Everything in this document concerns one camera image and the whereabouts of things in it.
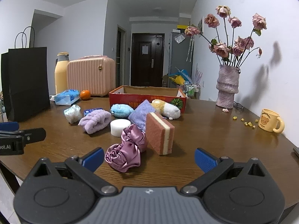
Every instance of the white and yellow plush toy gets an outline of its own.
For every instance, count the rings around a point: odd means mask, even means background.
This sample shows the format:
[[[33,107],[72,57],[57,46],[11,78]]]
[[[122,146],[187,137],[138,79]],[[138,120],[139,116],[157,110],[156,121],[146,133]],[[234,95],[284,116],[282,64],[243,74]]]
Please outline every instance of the white and yellow plush toy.
[[[181,111],[177,106],[167,103],[160,99],[155,99],[152,101],[151,105],[164,117],[170,120],[178,119],[181,115]]]

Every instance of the satin scrunchie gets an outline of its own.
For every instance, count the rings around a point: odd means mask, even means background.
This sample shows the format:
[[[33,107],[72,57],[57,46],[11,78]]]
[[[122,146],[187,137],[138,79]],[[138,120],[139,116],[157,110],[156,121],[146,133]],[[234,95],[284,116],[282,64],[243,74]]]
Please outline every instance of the satin scrunchie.
[[[105,161],[115,170],[125,173],[130,167],[140,166],[140,153],[146,151],[145,134],[135,124],[123,130],[121,144],[110,146]]]

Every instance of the gray ribbed panel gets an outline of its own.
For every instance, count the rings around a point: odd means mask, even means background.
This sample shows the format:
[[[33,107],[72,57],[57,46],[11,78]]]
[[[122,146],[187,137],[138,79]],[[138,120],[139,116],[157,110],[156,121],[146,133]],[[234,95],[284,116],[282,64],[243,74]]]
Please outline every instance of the gray ribbed panel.
[[[114,197],[100,199],[92,213],[78,224],[221,224],[195,197],[180,195],[174,187],[125,187]]]
[[[104,96],[115,89],[115,61],[108,57],[82,58],[68,63],[68,89],[89,90]]]

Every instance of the white wall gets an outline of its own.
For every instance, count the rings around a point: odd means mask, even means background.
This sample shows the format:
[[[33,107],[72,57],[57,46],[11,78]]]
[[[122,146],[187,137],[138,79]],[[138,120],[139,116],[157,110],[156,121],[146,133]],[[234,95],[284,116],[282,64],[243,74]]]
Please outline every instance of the white wall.
[[[115,60],[116,57],[116,41],[118,26],[126,31],[126,50],[125,50],[125,85],[130,83],[130,52],[131,47],[131,25],[129,16],[123,12],[119,5],[114,0],[108,0],[106,22],[105,22],[105,37],[104,37],[104,55]]]
[[[132,34],[133,33],[165,34],[163,75],[166,75],[168,73],[170,33],[172,32],[173,29],[177,29],[177,24],[157,24],[157,23],[132,24]]]
[[[235,37],[248,37],[253,28],[252,16],[259,13],[266,17],[267,30],[258,37],[253,35],[255,47],[260,46],[263,55],[260,59],[252,52],[241,66],[239,93],[235,100],[249,108],[258,116],[262,108],[278,112],[285,121],[286,137],[299,146],[297,125],[299,111],[295,108],[299,101],[298,94],[298,50],[293,42],[299,37],[297,22],[299,21],[298,0],[197,0],[192,12],[191,23],[198,21],[208,13],[216,15],[218,5],[227,5],[231,8],[231,15],[242,21],[242,27],[235,29]],[[226,42],[223,19],[218,16],[220,39]],[[232,29],[229,26],[229,43],[232,40]],[[215,29],[204,25],[204,35],[213,39]],[[193,75],[196,64],[203,72],[201,99],[209,98],[216,101],[218,90],[219,62],[215,54],[208,49],[203,38],[196,37],[194,46]]]
[[[107,0],[86,0],[65,8],[62,18],[43,28],[36,46],[47,47],[50,95],[55,94],[54,71],[57,54],[69,52],[70,60],[103,54]]]
[[[58,16],[64,15],[64,9],[58,5],[42,0],[1,0],[0,1],[0,55],[14,48],[15,38],[19,32],[27,26],[31,26],[34,10],[41,10]],[[27,46],[29,43],[30,30],[26,30]],[[16,43],[21,48],[21,36]]]

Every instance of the brown sponge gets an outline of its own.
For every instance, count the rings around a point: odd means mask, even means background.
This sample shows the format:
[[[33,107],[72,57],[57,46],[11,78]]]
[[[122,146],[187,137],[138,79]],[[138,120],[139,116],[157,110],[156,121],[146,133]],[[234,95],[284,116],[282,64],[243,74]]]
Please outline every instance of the brown sponge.
[[[163,119],[159,113],[149,113],[146,119],[145,137],[159,155],[170,154],[174,138],[174,126]]]

